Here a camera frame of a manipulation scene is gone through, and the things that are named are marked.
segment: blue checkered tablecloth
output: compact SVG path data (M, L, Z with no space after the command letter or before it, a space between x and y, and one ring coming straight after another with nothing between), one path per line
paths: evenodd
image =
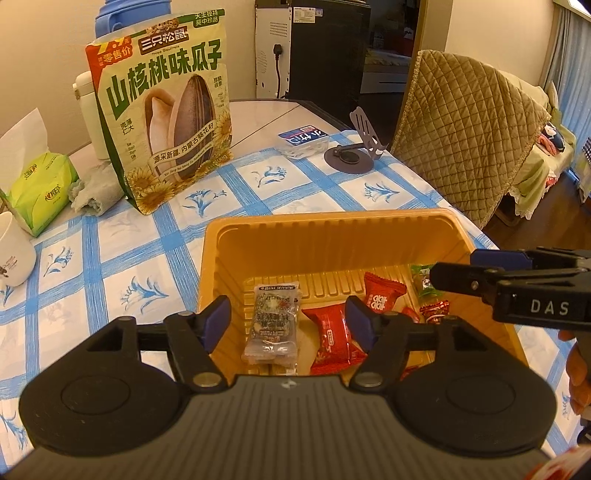
M331 145L358 141L355 132L343 132ZM31 449L18 415L27 381L109 319L131 314L152 323L196 309L203 237L214 218L443 207L456 212L478 248L495 248L394 157L386 153L375 166L356 176L332 169L322 155L290 161L262 150L221 167L151 216L121 201L100 218L79 216L37 238L29 280L0 291L0 473ZM577 433L564 371L571 345L552 330L530 327L520 328L519 338L531 367L556 391L558 413L545 447L561 453ZM142 358L170 373L165 354Z

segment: human hand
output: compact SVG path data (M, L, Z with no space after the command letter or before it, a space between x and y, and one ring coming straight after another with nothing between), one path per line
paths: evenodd
M562 330L558 338L564 342L575 338L573 332ZM570 406L577 415L581 415L585 407L591 404L591 384L587 380L588 366L575 343L566 360L566 373L570 378Z

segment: orange plastic tray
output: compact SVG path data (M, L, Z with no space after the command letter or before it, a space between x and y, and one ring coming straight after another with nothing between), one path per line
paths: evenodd
M469 263L472 241L448 210L311 213L214 220L203 249L199 310L218 295L232 303L232 323L212 353L228 381L237 374L280 374L281 368L241 360L251 327L254 287L298 281L301 308L344 302L365 295L366 271L398 280L408 293L395 309L418 311L410 264ZM450 313L464 318L522 360L525 354L512 325L494 322L478 298L447 294ZM298 315L298 375L309 373L319 346L315 324ZM408 365L425 364L432 352L413 353ZM354 369L342 374L348 381Z

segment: beige quilted cloth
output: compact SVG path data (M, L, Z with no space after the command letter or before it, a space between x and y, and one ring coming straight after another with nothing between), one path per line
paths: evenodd
M423 50L392 153L482 228L549 120L497 69Z

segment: red candy wrapper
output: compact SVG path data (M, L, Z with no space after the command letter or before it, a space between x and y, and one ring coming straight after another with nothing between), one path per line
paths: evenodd
M589 460L591 460L591 446L573 447L544 465L536 467L525 477L525 480L570 480L577 473L583 473L582 469Z
M407 292L406 285L395 280L386 280L365 272L365 300L375 313L391 312L399 297Z
M421 317L411 307L404 307L400 313L412 318L414 323L421 323Z
M320 348L310 375L335 374L365 359L367 355L353 343L345 323L344 303L302 313L316 324L320 333Z
M425 317L427 323L441 323L441 318L449 315L449 302L447 300L438 301L433 305L425 305L421 307L421 313Z

